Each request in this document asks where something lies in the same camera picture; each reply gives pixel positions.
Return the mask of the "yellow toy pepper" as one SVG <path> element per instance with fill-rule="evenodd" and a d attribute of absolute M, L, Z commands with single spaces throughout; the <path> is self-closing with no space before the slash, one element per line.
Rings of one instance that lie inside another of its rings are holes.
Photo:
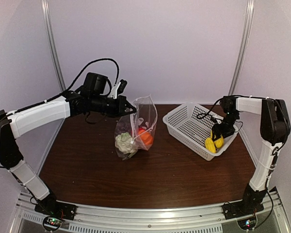
<path fill-rule="evenodd" d="M 212 130 L 210 133 L 210 138 L 214 142 L 214 145 L 217 149 L 221 148 L 224 145 L 224 138 L 219 131 Z"/>

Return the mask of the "dark red toy grapes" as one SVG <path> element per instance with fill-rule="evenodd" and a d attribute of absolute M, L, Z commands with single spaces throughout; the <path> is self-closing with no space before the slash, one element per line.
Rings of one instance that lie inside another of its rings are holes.
<path fill-rule="evenodd" d="M 118 122 L 116 126 L 116 130 L 118 133 L 130 133 L 131 132 L 131 124 L 127 122 Z"/>

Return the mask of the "clear zip top bag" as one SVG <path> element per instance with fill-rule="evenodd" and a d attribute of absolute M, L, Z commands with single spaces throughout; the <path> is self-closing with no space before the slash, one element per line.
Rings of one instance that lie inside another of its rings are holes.
<path fill-rule="evenodd" d="M 146 146 L 140 139 L 140 136 L 138 135 L 138 131 L 139 131 L 138 129 L 140 127 L 148 128 L 147 131 L 151 133 L 153 138 L 155 138 L 155 131 L 156 131 L 156 126 L 157 126 L 157 121 L 158 121 L 157 108 L 150 95 L 135 99 L 132 105 L 134 105 L 137 108 L 137 112 L 135 114 L 122 116 L 118 120 L 118 122 L 120 121 L 120 122 L 130 123 L 131 124 L 130 135 L 132 136 L 133 141 L 138 148 L 138 151 L 140 150 L 148 151 L 152 147 L 153 144 L 150 146 Z M 120 133 L 117 132 L 116 127 L 115 127 L 114 138 L 119 134 Z"/>

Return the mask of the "white toy cauliflower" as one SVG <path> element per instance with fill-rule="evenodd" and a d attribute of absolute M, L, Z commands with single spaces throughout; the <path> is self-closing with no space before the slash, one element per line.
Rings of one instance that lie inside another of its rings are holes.
<path fill-rule="evenodd" d="M 129 132 L 121 133 L 115 137 L 115 147 L 118 156 L 123 160 L 131 158 L 138 151 Z"/>

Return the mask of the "orange toy pumpkin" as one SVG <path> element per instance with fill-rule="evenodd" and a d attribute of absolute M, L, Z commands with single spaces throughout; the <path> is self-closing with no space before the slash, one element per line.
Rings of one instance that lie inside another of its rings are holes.
<path fill-rule="evenodd" d="M 153 136 L 148 131 L 138 131 L 138 135 L 140 136 L 140 139 L 146 146 L 150 146 L 153 144 Z"/>

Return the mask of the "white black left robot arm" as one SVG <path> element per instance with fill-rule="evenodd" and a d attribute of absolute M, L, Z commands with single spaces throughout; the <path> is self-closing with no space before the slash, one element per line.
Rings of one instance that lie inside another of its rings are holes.
<path fill-rule="evenodd" d="M 104 94 L 105 86 L 110 90 Z M 41 203 L 50 216 L 58 214 L 60 205 L 47 185 L 25 162 L 16 139 L 51 122 L 91 112 L 108 117 L 136 113 L 136 108 L 122 95 L 127 81 L 111 86 L 108 77 L 87 73 L 85 81 L 75 91 L 66 90 L 59 96 L 16 111 L 0 111 L 0 167 L 10 171 Z"/>

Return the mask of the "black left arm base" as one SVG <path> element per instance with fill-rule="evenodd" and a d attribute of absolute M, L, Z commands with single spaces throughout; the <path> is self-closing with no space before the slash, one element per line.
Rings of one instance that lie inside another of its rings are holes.
<path fill-rule="evenodd" d="M 36 212 L 61 220 L 74 220 L 76 205 L 57 201 L 57 197 L 51 189 L 49 189 L 49 194 L 41 200 L 34 195 L 32 197 L 36 201 L 34 208 Z"/>

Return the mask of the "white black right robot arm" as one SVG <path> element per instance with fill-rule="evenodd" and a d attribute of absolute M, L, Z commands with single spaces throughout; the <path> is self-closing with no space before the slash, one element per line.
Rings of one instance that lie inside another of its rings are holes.
<path fill-rule="evenodd" d="M 210 136 L 205 139 L 205 147 L 210 152 L 216 152 L 223 146 L 223 140 L 235 133 L 234 124 L 240 118 L 241 112 L 260 116 L 262 149 L 259 164 L 239 203 L 239 210 L 247 215 L 257 207 L 258 201 L 266 196 L 279 153 L 291 133 L 287 106 L 282 99 L 240 95 L 223 96 L 217 103 L 225 116 L 213 125 Z"/>

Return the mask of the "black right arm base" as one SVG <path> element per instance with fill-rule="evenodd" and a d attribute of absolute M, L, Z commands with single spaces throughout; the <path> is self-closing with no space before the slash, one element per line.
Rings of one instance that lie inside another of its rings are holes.
<path fill-rule="evenodd" d="M 262 191 L 254 191 L 251 186 L 247 184 L 243 197 L 240 201 L 225 202 L 222 205 L 222 211 L 225 219 L 239 218 L 263 211 L 264 206 L 262 201 L 266 194 L 266 189 Z"/>

